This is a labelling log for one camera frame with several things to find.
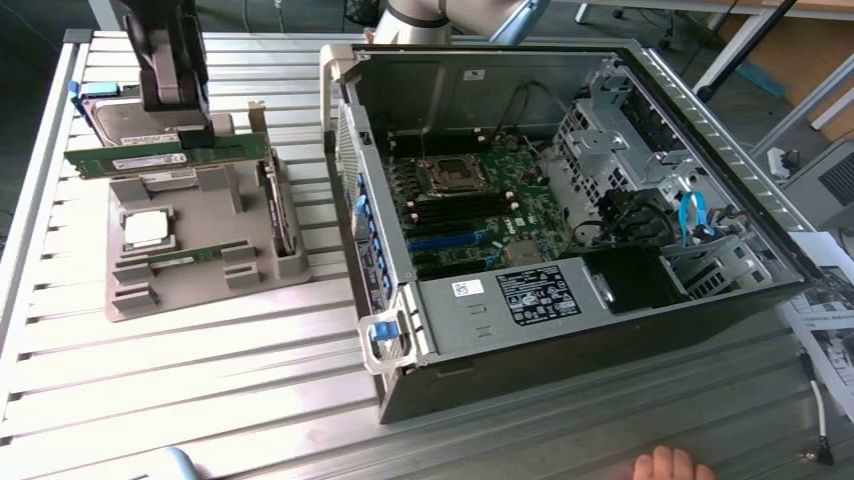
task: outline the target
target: metal table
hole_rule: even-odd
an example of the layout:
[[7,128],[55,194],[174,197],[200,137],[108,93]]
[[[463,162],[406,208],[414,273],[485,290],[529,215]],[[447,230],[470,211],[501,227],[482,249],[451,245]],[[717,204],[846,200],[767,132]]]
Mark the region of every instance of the metal table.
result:
[[773,314],[669,355],[378,425],[318,110],[318,49],[359,37],[206,40],[212,109],[246,129],[247,101],[267,103],[314,281],[107,322],[108,189],[63,159],[67,146],[96,144],[66,84],[135,82],[136,60],[123,33],[66,43],[0,266],[4,479],[135,478],[147,452],[167,445],[206,478],[629,478],[634,457],[662,442],[722,479],[850,478],[854,428],[833,409],[838,467],[798,458],[816,438],[816,406]]

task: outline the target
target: hand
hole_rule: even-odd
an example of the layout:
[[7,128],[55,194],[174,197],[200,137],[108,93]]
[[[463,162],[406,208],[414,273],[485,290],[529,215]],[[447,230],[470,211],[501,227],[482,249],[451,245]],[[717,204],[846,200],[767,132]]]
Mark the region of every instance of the hand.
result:
[[715,480],[715,473],[706,465],[694,465],[685,450],[658,446],[653,455],[643,454],[635,460],[633,480]]

